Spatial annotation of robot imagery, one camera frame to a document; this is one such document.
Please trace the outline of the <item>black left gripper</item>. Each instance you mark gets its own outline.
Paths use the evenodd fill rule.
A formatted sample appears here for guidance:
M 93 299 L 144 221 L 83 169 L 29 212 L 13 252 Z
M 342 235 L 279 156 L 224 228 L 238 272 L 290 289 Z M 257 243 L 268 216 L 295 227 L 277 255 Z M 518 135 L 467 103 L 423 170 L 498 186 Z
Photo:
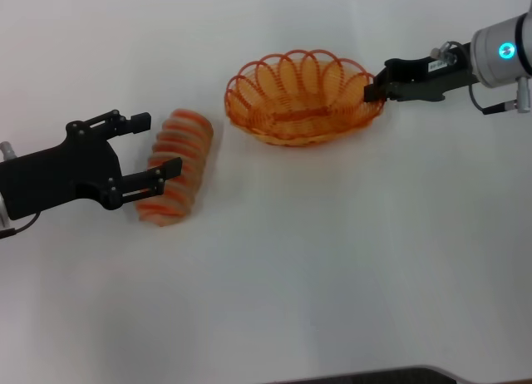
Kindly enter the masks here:
M 6 209 L 44 211 L 77 199 L 91 199 L 104 209 L 114 210 L 163 195 L 165 182 L 181 175 L 180 157 L 122 177 L 118 157 L 108 143 L 117 136 L 148 131 L 150 126 L 147 112 L 126 118 L 112 110 L 68 124 L 60 145 L 2 162 L 1 196 Z

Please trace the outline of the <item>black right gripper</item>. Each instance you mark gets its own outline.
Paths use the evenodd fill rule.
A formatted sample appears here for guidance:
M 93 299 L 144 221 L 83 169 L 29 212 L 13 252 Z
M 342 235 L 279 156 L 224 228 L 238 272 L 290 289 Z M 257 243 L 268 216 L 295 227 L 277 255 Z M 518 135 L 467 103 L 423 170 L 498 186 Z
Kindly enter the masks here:
M 364 87 L 364 101 L 429 101 L 445 100 L 448 91 L 479 82 L 470 67 L 470 43 L 453 45 L 449 50 L 456 57 L 453 65 L 429 70 L 437 61 L 432 57 L 418 60 L 385 61 L 382 70 Z

